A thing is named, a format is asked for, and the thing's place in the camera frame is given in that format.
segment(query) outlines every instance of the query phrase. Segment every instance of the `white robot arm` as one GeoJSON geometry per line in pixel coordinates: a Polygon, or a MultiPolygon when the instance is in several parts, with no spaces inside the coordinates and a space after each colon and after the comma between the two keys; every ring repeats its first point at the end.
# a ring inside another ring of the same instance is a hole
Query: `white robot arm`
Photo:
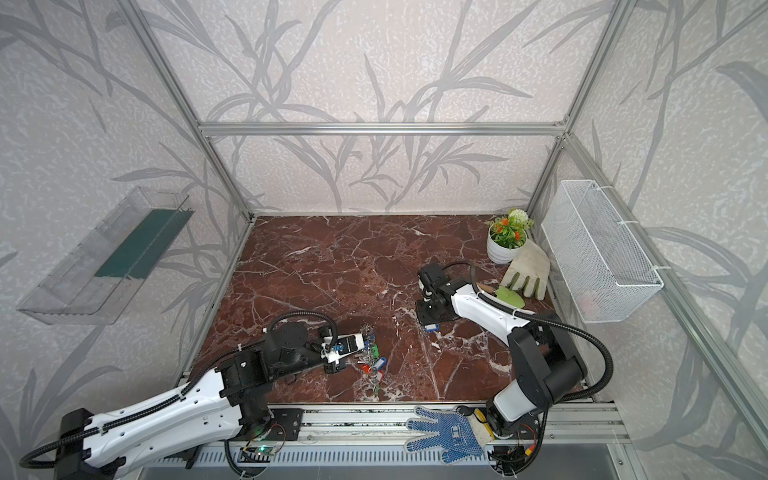
{"type": "Polygon", "coordinates": [[[218,356],[188,383],[112,412],[78,409],[61,420],[59,440],[25,455],[26,468],[54,468],[56,480],[112,480],[158,458],[208,442],[251,439],[273,421],[264,396],[280,377],[323,365],[327,373],[344,369],[345,358],[366,348],[361,333],[339,336],[322,313],[295,312],[273,321],[255,343],[218,356]],[[307,341],[304,323],[280,320],[319,316],[328,336],[307,341]],[[35,460],[56,450],[53,462],[35,460]]]}
{"type": "MultiPolygon", "coordinates": [[[[474,266],[470,283],[451,279],[442,266],[430,263],[419,270],[419,286],[424,300],[416,303],[416,314],[422,325],[463,317],[509,347],[516,379],[486,402],[488,426],[500,438],[509,437],[527,415],[545,412],[561,400],[592,395],[611,378],[610,353],[599,340],[564,325],[554,313],[512,309],[486,296],[475,283],[474,266]],[[606,360],[603,378],[578,394],[569,392],[587,368],[568,332],[591,341],[606,360]]],[[[345,358],[365,349],[368,341],[360,333],[339,336],[333,319],[323,313],[284,314],[261,340],[218,356],[176,389],[113,412],[68,413],[61,420],[59,440],[29,452],[19,463],[54,468],[55,480],[112,480],[197,445],[252,439],[273,421],[264,396],[275,380],[320,365],[327,373],[339,372],[345,358]],[[293,316],[319,317],[329,327],[317,341],[309,341],[304,323],[280,325],[293,316]],[[54,461],[35,460],[53,450],[54,461]]]]}
{"type": "MultiPolygon", "coordinates": [[[[494,434],[504,438],[518,428],[525,416],[544,412],[562,399],[571,399],[568,393],[587,375],[586,364],[568,332],[591,337],[589,340],[597,343],[599,340],[563,324],[554,311],[539,315],[486,295],[474,280],[475,267],[467,264],[472,268],[471,282],[461,277],[450,278],[438,263],[422,267],[419,285],[424,299],[416,302],[416,315],[424,326],[469,319],[509,347],[516,379],[486,402],[485,414],[494,434]]],[[[584,390],[580,396],[592,395],[610,380],[610,354],[602,348],[607,355],[604,378],[599,386],[584,390]]]]}

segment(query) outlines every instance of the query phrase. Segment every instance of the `potted plant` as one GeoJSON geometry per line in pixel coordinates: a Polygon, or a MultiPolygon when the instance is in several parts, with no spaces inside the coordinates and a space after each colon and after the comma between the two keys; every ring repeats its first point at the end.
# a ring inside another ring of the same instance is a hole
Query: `potted plant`
{"type": "Polygon", "coordinates": [[[525,231],[533,227],[533,220],[519,208],[513,208],[506,217],[497,217],[485,222],[488,225],[488,258],[493,263],[509,263],[520,252],[528,239],[525,231]]]}

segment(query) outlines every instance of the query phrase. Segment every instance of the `aluminum frame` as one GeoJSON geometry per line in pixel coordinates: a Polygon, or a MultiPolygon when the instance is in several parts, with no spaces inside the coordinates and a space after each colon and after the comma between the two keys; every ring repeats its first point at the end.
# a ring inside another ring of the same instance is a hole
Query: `aluminum frame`
{"type": "MultiPolygon", "coordinates": [[[[343,447],[352,447],[355,450],[361,448],[373,453],[368,458],[374,463],[382,455],[377,452],[392,452],[393,448],[403,452],[402,445],[406,440],[413,438],[414,433],[406,428],[408,419],[415,416],[413,409],[417,405],[424,405],[434,409],[454,410],[458,405],[474,407],[485,406],[484,403],[470,402],[465,404],[453,402],[356,402],[356,403],[320,403],[320,404],[279,404],[270,406],[275,410],[281,408],[304,409],[302,426],[299,438],[295,442],[288,442],[284,449],[287,452],[286,459],[276,458],[270,462],[272,467],[297,466],[301,463],[317,465],[317,460],[322,465],[349,464],[348,455],[343,455],[343,447]],[[322,451],[323,457],[318,459],[315,452],[322,451]]],[[[489,445],[515,445],[517,439],[495,440],[489,445]]],[[[273,446],[281,442],[262,441],[252,446],[273,446]]],[[[523,440],[530,445],[532,440],[523,440]]],[[[549,410],[545,444],[579,444],[584,443],[608,445],[616,453],[623,454],[632,448],[629,435],[621,420],[617,406],[612,403],[593,402],[568,402],[557,404],[549,410]]],[[[246,442],[230,442],[230,447],[236,451],[246,445],[246,442]]],[[[223,442],[211,442],[205,445],[202,466],[225,466],[223,455],[223,442]]],[[[429,455],[425,452],[415,454],[401,464],[410,465],[441,465],[439,455],[429,455]]],[[[465,464],[485,465],[487,462],[478,459],[465,464]]],[[[178,458],[159,459],[146,465],[147,467],[183,467],[184,462],[178,458]]],[[[632,478],[621,476],[622,480],[632,478]]]]}
{"type": "Polygon", "coordinates": [[[563,122],[379,123],[213,122],[200,124],[207,136],[229,135],[562,135],[563,122]]]}
{"type": "Polygon", "coordinates": [[[159,42],[154,37],[152,29],[147,23],[147,19],[141,13],[138,4],[135,0],[115,0],[115,3],[118,5],[118,11],[123,16],[126,26],[134,33],[134,37],[147,55],[152,67],[157,72],[157,76],[160,77],[163,85],[168,90],[168,94],[179,109],[181,117],[184,119],[184,123],[187,124],[195,141],[197,141],[198,147],[200,147],[205,154],[211,167],[213,167],[214,172],[221,179],[224,188],[230,194],[238,209],[240,209],[247,220],[250,220],[253,216],[250,208],[240,194],[240,190],[237,188],[233,178],[230,176],[229,170],[219,158],[213,145],[211,145],[210,140],[205,138],[197,127],[200,122],[194,113],[192,103],[181,89],[181,83],[178,78],[176,78],[167,58],[165,58],[165,54],[163,53],[159,42]]]}
{"type": "Polygon", "coordinates": [[[606,446],[619,480],[647,480],[640,457],[632,444],[611,443],[606,446]]]}
{"type": "MultiPolygon", "coordinates": [[[[574,100],[571,102],[568,113],[565,115],[564,134],[572,133],[576,121],[581,116],[581,112],[584,110],[594,86],[600,79],[600,75],[605,69],[605,65],[607,64],[611,53],[613,53],[614,48],[616,48],[619,37],[621,37],[621,32],[624,31],[624,27],[627,25],[632,9],[636,3],[637,0],[617,0],[614,4],[614,9],[608,17],[598,46],[594,50],[594,55],[592,55],[592,59],[587,66],[584,77],[581,79],[574,100]]],[[[536,203],[539,202],[541,195],[544,193],[544,188],[549,181],[549,177],[558,165],[560,153],[563,150],[561,143],[562,137],[557,137],[557,140],[558,141],[555,143],[554,148],[549,154],[549,158],[541,172],[541,176],[538,178],[536,188],[533,190],[528,206],[525,208],[526,211],[533,211],[536,203]]]]}
{"type": "MultiPolygon", "coordinates": [[[[214,290],[213,296],[211,297],[211,303],[205,311],[200,328],[190,343],[187,356],[183,362],[179,363],[179,368],[172,378],[178,379],[184,374],[184,372],[192,369],[192,365],[194,364],[194,360],[197,357],[197,354],[200,352],[200,349],[203,348],[203,341],[205,340],[205,336],[208,334],[210,326],[214,323],[214,318],[216,318],[216,314],[219,311],[221,300],[224,298],[224,294],[227,292],[227,287],[229,287],[230,282],[232,281],[232,276],[234,275],[235,268],[237,267],[237,262],[240,260],[240,255],[243,252],[243,248],[245,248],[245,244],[248,241],[248,238],[250,237],[250,233],[253,230],[254,224],[255,223],[253,220],[249,220],[246,224],[244,232],[242,232],[240,235],[240,239],[237,241],[237,247],[233,252],[232,258],[230,258],[230,262],[227,264],[227,269],[224,271],[220,281],[216,285],[216,289],[214,290]]],[[[175,386],[177,386],[176,380],[174,380],[174,383],[170,386],[170,388],[174,388],[175,386]]]]}
{"type": "MultiPolygon", "coordinates": [[[[568,152],[586,178],[594,180],[601,187],[612,187],[611,182],[575,135],[566,134],[562,144],[564,151],[568,152]]],[[[624,220],[637,222],[637,218],[614,188],[605,188],[603,192],[624,220]]],[[[670,266],[639,223],[627,223],[627,226],[653,265],[670,266]]],[[[746,427],[768,455],[768,399],[746,373],[741,362],[728,348],[723,337],[714,328],[680,277],[672,269],[662,269],[657,272],[664,281],[664,288],[660,291],[661,296],[707,364],[707,368],[723,387],[735,410],[742,415],[746,427]]]]}

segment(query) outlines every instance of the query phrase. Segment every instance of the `green strip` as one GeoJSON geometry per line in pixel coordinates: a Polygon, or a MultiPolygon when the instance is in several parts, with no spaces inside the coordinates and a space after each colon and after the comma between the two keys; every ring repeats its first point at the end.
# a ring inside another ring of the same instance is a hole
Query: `green strip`
{"type": "Polygon", "coordinates": [[[192,210],[154,209],[107,258],[96,276],[144,280],[194,213],[192,210]]]}

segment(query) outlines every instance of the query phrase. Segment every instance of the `clear plastic tray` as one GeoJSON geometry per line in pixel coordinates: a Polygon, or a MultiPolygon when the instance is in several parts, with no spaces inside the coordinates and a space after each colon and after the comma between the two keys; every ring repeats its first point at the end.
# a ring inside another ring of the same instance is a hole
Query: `clear plastic tray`
{"type": "Polygon", "coordinates": [[[18,309],[48,324],[111,325],[189,220],[188,197],[134,188],[18,309]]]}

